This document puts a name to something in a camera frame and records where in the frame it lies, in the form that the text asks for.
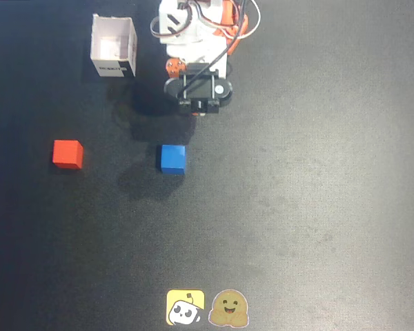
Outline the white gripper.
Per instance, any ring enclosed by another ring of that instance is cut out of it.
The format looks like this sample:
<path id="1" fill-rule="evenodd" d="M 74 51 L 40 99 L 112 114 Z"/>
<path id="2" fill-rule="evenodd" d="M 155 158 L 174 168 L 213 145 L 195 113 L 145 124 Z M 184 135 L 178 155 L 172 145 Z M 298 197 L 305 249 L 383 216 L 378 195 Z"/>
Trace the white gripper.
<path id="1" fill-rule="evenodd" d="M 210 64 L 227 46 L 224 37 L 208 37 L 190 42 L 183 37 L 166 38 L 166 71 L 170 78 L 178 78 L 189 63 Z"/>

